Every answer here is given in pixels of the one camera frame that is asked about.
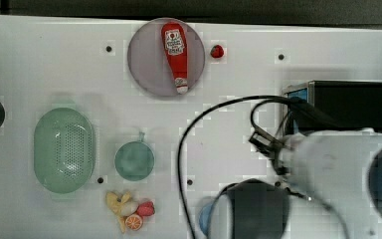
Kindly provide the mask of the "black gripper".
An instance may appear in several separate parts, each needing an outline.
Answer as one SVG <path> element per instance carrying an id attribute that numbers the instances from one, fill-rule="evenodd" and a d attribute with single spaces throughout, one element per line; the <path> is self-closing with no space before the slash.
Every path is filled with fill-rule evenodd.
<path id="1" fill-rule="evenodd" d="M 291 156 L 300 144 L 300 134 L 289 134 L 274 139 L 270 144 L 269 158 L 274 172 L 278 176 L 275 186 L 290 194 L 299 194 L 297 186 L 291 181 Z"/>

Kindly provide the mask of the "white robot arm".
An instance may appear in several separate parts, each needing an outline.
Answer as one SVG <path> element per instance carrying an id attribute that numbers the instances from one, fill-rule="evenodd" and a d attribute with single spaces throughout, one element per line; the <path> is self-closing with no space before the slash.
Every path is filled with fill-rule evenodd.
<path id="1" fill-rule="evenodd" d="M 224 190 L 208 239 L 382 239 L 382 133 L 285 137 L 285 189 L 248 179 Z"/>

